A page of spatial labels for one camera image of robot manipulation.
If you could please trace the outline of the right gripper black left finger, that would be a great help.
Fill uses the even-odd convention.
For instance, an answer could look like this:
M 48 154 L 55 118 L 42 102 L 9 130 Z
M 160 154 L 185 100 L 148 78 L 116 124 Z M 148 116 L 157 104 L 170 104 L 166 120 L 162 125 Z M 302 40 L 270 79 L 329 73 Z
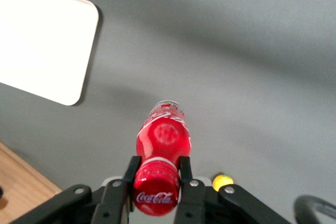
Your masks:
M 128 223 L 132 183 L 141 164 L 133 156 L 121 178 L 113 179 L 96 191 L 77 184 L 56 194 L 15 220 L 16 223 Z

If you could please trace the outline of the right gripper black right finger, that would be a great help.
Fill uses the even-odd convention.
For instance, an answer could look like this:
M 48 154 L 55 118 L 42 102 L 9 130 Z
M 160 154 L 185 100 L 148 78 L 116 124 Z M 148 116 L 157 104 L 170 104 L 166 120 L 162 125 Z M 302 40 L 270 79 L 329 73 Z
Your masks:
M 181 156 L 181 201 L 175 223 L 288 223 L 239 185 L 229 184 L 215 191 L 193 178 L 190 158 Z

